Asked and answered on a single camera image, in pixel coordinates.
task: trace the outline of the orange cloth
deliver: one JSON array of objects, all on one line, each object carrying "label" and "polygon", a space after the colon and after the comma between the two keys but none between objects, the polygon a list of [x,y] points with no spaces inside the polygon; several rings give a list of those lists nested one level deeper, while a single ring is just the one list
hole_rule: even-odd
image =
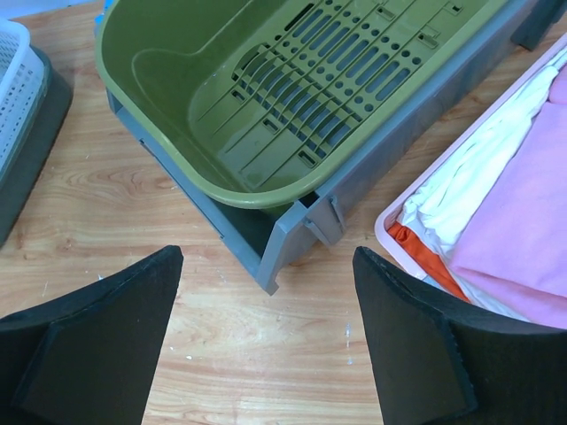
[{"label": "orange cloth", "polygon": [[461,287],[454,281],[439,255],[430,251],[417,235],[410,229],[399,224],[398,221],[388,229],[388,234],[404,249],[405,252],[439,285],[450,294],[469,303],[469,299],[462,293]]}]

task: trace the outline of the pink plastic container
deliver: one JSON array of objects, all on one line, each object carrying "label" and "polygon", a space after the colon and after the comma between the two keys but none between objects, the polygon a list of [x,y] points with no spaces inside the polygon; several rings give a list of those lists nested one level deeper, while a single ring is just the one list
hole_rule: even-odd
[{"label": "pink plastic container", "polygon": [[387,229],[396,221],[400,215],[401,208],[408,197],[414,194],[416,190],[427,180],[427,178],[439,168],[461,144],[463,144],[475,130],[482,125],[494,112],[502,106],[517,90],[535,73],[537,73],[547,62],[549,62],[555,54],[567,46],[567,34],[561,37],[541,58],[535,62],[496,102],[492,104],[478,120],[476,120],[461,137],[459,137],[437,160],[431,164],[395,201],[393,201],[377,218],[374,227],[378,242],[394,257],[400,266],[417,279],[424,279],[427,274],[409,255],[396,243],[396,241],[388,234]]}]

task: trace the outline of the white plastic basket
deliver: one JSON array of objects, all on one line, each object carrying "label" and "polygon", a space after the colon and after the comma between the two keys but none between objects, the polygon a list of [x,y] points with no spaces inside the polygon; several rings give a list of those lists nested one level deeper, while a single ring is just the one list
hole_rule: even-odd
[{"label": "white plastic basket", "polygon": [[0,180],[17,154],[43,76],[43,62],[30,47],[27,28],[0,19]]}]

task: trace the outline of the lavender fabric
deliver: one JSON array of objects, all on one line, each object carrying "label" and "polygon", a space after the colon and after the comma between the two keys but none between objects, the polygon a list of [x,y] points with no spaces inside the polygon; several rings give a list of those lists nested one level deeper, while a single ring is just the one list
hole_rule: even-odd
[{"label": "lavender fabric", "polygon": [[528,320],[567,328],[567,67],[449,267]]}]

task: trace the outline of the wood grain floor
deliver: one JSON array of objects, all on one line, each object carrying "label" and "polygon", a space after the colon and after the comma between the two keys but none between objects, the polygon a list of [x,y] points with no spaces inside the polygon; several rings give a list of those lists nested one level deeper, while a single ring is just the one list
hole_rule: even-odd
[{"label": "wood grain floor", "polygon": [[33,195],[0,251],[0,316],[62,296],[166,244],[183,248],[175,309],[144,425],[380,424],[351,257],[378,214],[567,31],[518,49],[435,124],[269,297],[183,193],[110,113],[94,63],[101,2],[22,19],[74,85],[74,102]]}]

